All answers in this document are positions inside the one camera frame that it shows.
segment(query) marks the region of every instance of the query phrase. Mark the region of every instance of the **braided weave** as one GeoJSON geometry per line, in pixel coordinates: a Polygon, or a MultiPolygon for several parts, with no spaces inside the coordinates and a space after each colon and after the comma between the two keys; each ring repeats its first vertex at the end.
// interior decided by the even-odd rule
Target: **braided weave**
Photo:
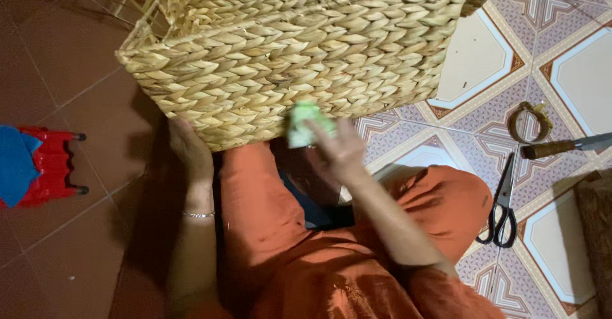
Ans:
{"type": "Polygon", "coordinates": [[[356,118],[432,98],[464,2],[157,0],[116,55],[219,151],[281,135],[298,100],[356,118]]]}

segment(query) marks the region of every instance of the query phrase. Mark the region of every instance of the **silver bracelet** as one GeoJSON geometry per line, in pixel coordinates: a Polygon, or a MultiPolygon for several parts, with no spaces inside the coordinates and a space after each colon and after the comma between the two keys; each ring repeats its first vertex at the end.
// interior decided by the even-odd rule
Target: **silver bracelet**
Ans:
{"type": "Polygon", "coordinates": [[[214,216],[214,215],[215,215],[214,211],[212,213],[208,213],[208,214],[192,214],[192,213],[183,212],[183,216],[195,217],[197,219],[203,219],[205,217],[210,217],[210,216],[214,216]]]}

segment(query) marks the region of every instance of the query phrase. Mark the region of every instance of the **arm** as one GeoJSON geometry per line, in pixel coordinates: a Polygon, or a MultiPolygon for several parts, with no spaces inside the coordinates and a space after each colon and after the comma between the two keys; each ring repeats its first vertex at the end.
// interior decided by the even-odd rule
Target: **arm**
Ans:
{"type": "MultiPolygon", "coordinates": [[[[185,120],[170,121],[170,144],[187,168],[184,211],[209,214],[212,201],[212,155],[185,120]]],[[[168,276],[169,315],[184,317],[202,300],[217,301],[217,252],[214,216],[182,217],[168,276]]]]}
{"type": "Polygon", "coordinates": [[[334,138],[314,122],[307,124],[316,134],[318,146],[329,162],[332,174],[349,190],[356,209],[370,219],[391,259],[400,266],[431,266],[449,276],[457,276],[453,264],[429,240],[423,229],[365,169],[365,142],[350,121],[338,121],[334,138]]]}

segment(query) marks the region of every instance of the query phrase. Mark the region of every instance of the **red plastic stool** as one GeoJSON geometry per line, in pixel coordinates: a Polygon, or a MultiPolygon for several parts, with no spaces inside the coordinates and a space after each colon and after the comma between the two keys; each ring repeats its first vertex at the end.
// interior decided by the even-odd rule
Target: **red plastic stool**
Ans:
{"type": "MultiPolygon", "coordinates": [[[[40,172],[15,207],[37,207],[54,198],[85,195],[89,192],[86,186],[70,185],[69,175],[72,171],[72,153],[67,149],[68,141],[85,141],[85,134],[72,132],[54,132],[41,127],[19,127],[20,132],[34,136],[42,144],[32,153],[34,167],[40,172]]],[[[0,200],[0,207],[6,204],[0,200]]]]}

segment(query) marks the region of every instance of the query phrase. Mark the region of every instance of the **wooden knife handle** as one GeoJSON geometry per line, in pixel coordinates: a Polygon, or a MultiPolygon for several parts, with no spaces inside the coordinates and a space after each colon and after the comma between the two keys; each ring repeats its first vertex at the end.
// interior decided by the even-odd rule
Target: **wooden knife handle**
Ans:
{"type": "Polygon", "coordinates": [[[563,140],[524,146],[523,155],[527,159],[535,160],[562,152],[572,151],[574,149],[576,149],[576,144],[573,141],[563,140]]]}

